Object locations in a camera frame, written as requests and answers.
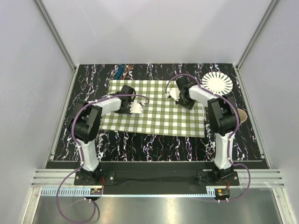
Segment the white blue striped plate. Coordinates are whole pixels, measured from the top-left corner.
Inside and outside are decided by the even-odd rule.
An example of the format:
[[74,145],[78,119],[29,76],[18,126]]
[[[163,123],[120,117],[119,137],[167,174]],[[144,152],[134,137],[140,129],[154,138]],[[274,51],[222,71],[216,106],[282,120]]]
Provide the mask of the white blue striped plate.
[[203,76],[202,86],[216,94],[225,95],[232,91],[233,82],[228,75],[212,71]]

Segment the green checkered cloth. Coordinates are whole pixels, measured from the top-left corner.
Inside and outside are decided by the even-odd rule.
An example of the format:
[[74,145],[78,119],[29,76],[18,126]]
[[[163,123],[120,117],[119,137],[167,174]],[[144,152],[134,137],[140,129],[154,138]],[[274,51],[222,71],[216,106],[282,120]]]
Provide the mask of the green checkered cloth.
[[145,103],[144,96],[148,97],[150,102],[142,114],[111,112],[103,116],[100,125],[102,130],[199,138],[205,136],[203,105],[197,102],[189,110],[165,96],[165,90],[177,86],[175,81],[112,80],[108,92],[120,91],[125,84],[139,94],[135,98],[136,102]]

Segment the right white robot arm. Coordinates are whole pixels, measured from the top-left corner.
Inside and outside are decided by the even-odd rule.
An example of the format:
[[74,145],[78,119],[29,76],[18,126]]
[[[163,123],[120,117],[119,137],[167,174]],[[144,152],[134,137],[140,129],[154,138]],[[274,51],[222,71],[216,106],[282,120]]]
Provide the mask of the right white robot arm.
[[241,120],[234,105],[232,93],[219,95],[202,87],[199,82],[191,83],[188,78],[179,76],[176,80],[179,93],[176,104],[191,110],[196,102],[208,109],[209,124],[215,133],[216,154],[214,164],[218,170],[212,173],[213,182],[223,185],[229,175],[225,169],[232,167],[232,146],[235,133]]

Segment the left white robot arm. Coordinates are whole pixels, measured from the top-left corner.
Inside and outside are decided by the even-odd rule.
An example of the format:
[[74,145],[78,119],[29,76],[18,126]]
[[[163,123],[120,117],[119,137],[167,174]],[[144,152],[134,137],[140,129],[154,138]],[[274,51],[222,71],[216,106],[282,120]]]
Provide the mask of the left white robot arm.
[[102,117],[111,112],[130,114],[135,97],[135,89],[124,85],[120,91],[106,98],[90,102],[80,100],[75,104],[68,130],[78,148],[81,169],[86,171],[84,178],[89,184],[95,185],[101,179],[101,173],[96,170],[99,160],[95,152],[95,138]]

